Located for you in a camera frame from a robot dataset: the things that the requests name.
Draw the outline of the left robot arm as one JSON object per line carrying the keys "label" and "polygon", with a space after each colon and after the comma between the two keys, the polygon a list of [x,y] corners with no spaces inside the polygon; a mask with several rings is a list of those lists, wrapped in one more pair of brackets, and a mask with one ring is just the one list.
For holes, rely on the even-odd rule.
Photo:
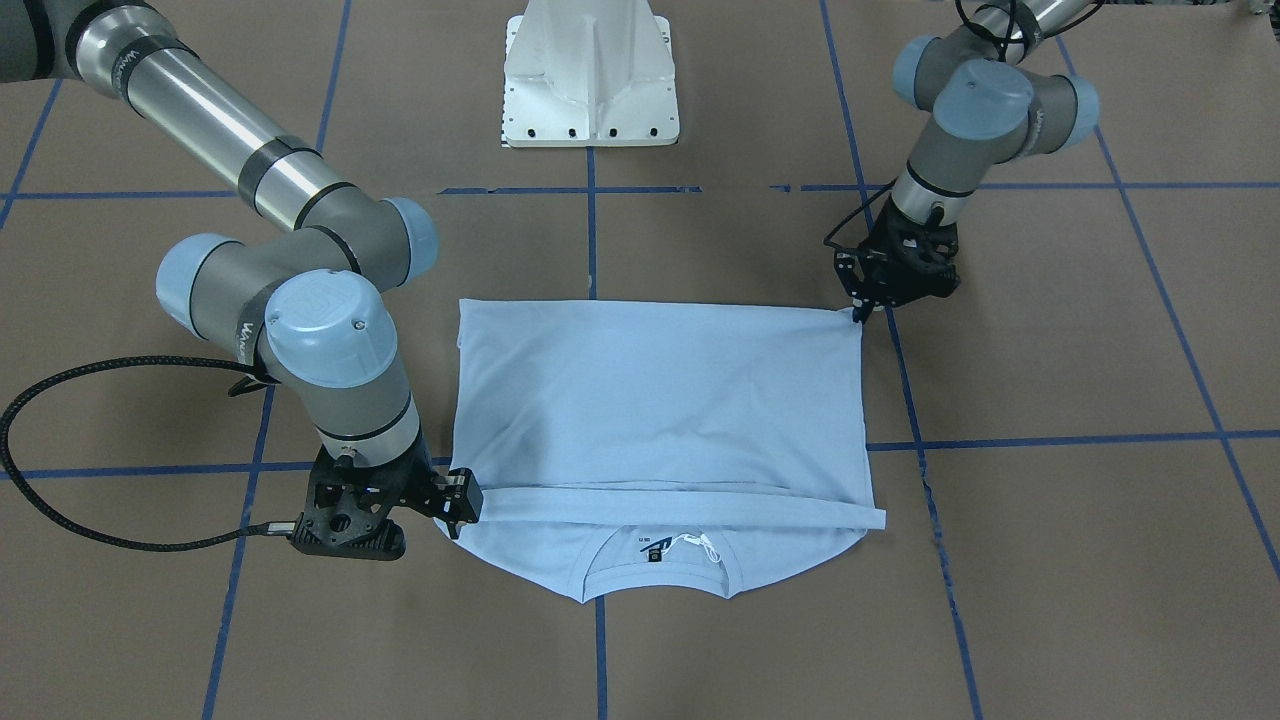
{"label": "left robot arm", "polygon": [[824,245],[850,299],[851,319],[960,284],[957,220],[992,167],[1071,147],[1094,131],[1100,95],[1078,76],[1039,76],[1021,63],[1100,9],[1097,1],[987,1],[957,8],[947,36],[914,38],[897,56],[896,94],[929,119],[904,169],[877,190],[869,234]]}

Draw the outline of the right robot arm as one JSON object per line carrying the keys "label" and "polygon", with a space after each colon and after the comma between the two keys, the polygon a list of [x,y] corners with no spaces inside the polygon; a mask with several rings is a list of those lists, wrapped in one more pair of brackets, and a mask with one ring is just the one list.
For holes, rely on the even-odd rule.
{"label": "right robot arm", "polygon": [[26,479],[9,447],[3,468],[46,519],[86,539],[175,553],[255,536],[302,553],[390,561],[410,509],[453,541],[479,520],[483,492],[467,468],[438,471],[383,293],[415,281],[438,255],[433,219],[408,199],[369,197],[311,143],[285,132],[186,45],[146,1],[5,1],[3,81],[78,79],[154,123],[282,234],[247,245],[224,234],[182,240],[163,259],[155,295],[189,333],[227,359],[148,355],[59,372],[20,392],[19,411],[60,383],[133,366],[237,372],[229,396],[292,389],[320,438],[303,510],[177,543],[120,538],[59,512]]}

